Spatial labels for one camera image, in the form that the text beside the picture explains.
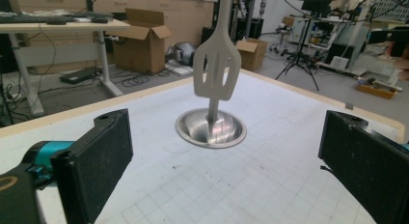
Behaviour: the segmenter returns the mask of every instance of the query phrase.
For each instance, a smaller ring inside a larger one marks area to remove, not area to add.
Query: white table
[[[51,64],[81,62],[99,59],[102,64],[102,76],[100,82],[111,91],[114,96],[121,96],[123,93],[109,80],[108,64],[105,52],[105,40],[103,31],[122,30],[129,25],[118,20],[113,20],[107,24],[97,23],[74,23],[66,25],[48,25],[45,23],[24,23],[24,24],[1,24],[0,33],[9,34],[17,60],[21,76],[24,81],[23,90],[26,93],[28,104],[34,116],[44,115],[38,92],[33,87],[27,67],[43,66]],[[18,44],[15,34],[17,33],[52,33],[52,32],[90,32],[97,31],[98,42],[92,44],[71,44],[71,45],[49,45],[21,47]]]
[[[96,223],[374,223],[317,157],[325,112],[363,117],[402,141],[404,126],[244,70],[220,109],[243,120],[246,138],[211,150],[175,130],[177,117],[208,106],[192,78],[0,129],[0,174],[43,140],[76,140],[103,113],[128,108],[134,157]],[[57,188],[39,192],[47,223],[65,223]]]

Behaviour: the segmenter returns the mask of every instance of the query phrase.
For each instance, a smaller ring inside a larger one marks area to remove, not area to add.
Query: gray floor
[[[274,36],[263,36],[262,38],[269,43],[275,41]],[[289,49],[293,50],[295,49],[295,46],[290,44]],[[363,59],[363,57],[360,56],[358,58],[356,65],[368,65],[370,68],[371,64],[377,64],[376,61],[368,61],[368,56],[365,58],[364,62],[360,63],[360,59]],[[282,57],[280,54],[276,54],[275,52],[267,51],[263,61],[263,66],[255,72],[267,77],[276,78],[286,64],[286,57]],[[141,91],[190,76],[178,76],[168,71],[163,71],[155,76],[143,76],[128,71],[117,70],[115,69],[115,66],[110,66],[110,74],[112,81],[125,94]],[[316,89],[313,79],[304,71],[296,67],[291,68],[287,74],[282,74],[279,80],[328,98],[351,103],[355,107],[366,109],[370,112],[400,121],[405,126],[409,126],[409,115],[407,113],[407,106],[409,105],[409,88],[407,82],[399,81],[396,86],[402,87],[403,91],[398,93],[392,99],[385,99],[357,91],[355,89],[357,80],[352,77],[340,75],[328,70],[313,70],[313,74],[314,79],[316,80],[316,83],[320,89],[319,91]],[[37,88],[40,84],[39,81],[41,82],[41,91],[48,91],[49,89],[53,88],[69,88],[41,93],[41,102],[44,106],[46,115],[62,112],[110,98],[109,93],[107,93],[107,91],[97,82],[97,80],[88,80],[84,83],[76,85],[80,87],[72,88],[72,86],[69,84],[61,83],[59,81],[59,76],[61,76],[61,74],[45,76],[33,75],[33,80],[37,82],[35,83]],[[375,77],[378,80],[384,81],[387,80],[385,76],[377,74],[367,73],[366,77]],[[11,90],[12,95],[17,93],[17,86],[15,86],[18,85],[17,78],[18,76],[16,72],[3,76],[6,85],[7,83],[12,83],[14,85]],[[15,117],[14,121],[16,123],[27,120],[27,118],[33,119],[33,117],[30,117],[29,115],[28,107],[25,101],[18,102],[16,107],[17,108],[14,110],[13,114]],[[408,140],[408,138],[409,128],[406,128],[405,140]]]

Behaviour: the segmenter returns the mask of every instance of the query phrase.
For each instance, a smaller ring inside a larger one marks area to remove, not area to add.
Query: metal bowl
[[[217,120],[210,122],[207,114],[207,108],[182,114],[177,118],[177,133],[194,145],[210,149],[232,147],[246,136],[246,126],[235,116],[219,110]]]

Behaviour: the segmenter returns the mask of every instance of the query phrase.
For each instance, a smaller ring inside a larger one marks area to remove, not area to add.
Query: spatula
[[[208,121],[217,120],[219,100],[232,97],[241,67],[241,57],[229,36],[228,27],[232,0],[220,0],[219,15],[213,35],[195,52],[193,79],[195,94],[210,98]],[[225,80],[225,69],[228,67]]]

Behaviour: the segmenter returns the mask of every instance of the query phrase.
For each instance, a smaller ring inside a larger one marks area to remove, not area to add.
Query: camera tripod
[[[303,30],[301,32],[301,37],[303,37],[303,40],[298,43],[296,51],[292,55],[290,55],[288,57],[288,58],[290,58],[289,63],[280,72],[280,74],[276,77],[276,80],[284,72],[287,74],[289,69],[291,69],[293,67],[298,67],[298,68],[300,68],[301,70],[305,71],[307,74],[310,75],[310,77],[313,79],[313,82],[315,84],[316,89],[319,91],[318,85],[316,85],[316,82],[315,82],[314,75],[311,72],[311,65],[309,63],[310,56],[303,53],[304,42],[305,42],[306,37],[307,37],[307,30],[310,28],[311,20],[312,20],[311,18],[308,18],[308,20],[305,20],[304,25],[303,25]]]

